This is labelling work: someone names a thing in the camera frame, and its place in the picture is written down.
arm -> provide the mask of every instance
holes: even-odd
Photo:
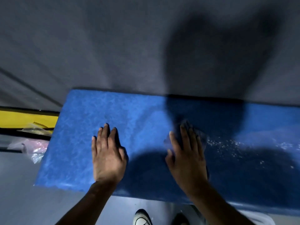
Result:
[[[180,127],[183,150],[173,132],[170,140],[175,153],[168,149],[166,163],[179,187],[185,192],[211,225],[232,225],[253,223],[229,205],[207,181],[206,162],[200,137],[192,129],[189,135]]]
[[[115,143],[116,128],[109,137],[109,126],[98,131],[92,138],[92,160],[95,183],[87,194],[67,212],[56,225],[93,225],[96,223],[106,202],[124,176],[126,157],[123,149]]]

clear plastic bag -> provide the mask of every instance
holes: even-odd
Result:
[[[30,124],[28,127],[22,130],[23,132],[35,133],[39,135],[51,136],[51,132],[44,130],[43,128]],[[49,141],[37,140],[24,137],[15,137],[7,149],[10,150],[21,150],[22,153],[26,154],[33,163],[39,163],[44,153],[47,150]]]

yellow stripe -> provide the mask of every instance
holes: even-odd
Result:
[[[0,128],[25,128],[31,123],[44,128],[54,128],[57,119],[57,116],[0,110]]]

blue tabletop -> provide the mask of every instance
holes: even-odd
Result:
[[[117,127],[129,162],[114,195],[190,203],[165,164],[164,140],[179,119],[210,136],[210,182],[240,209],[300,215],[300,108],[72,90],[36,185],[87,191],[91,137]]]

person's left hand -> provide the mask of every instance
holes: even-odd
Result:
[[[116,128],[108,136],[109,125],[98,131],[97,140],[92,137],[93,173],[95,181],[117,185],[123,178],[126,168],[126,156],[122,148],[115,143]]]

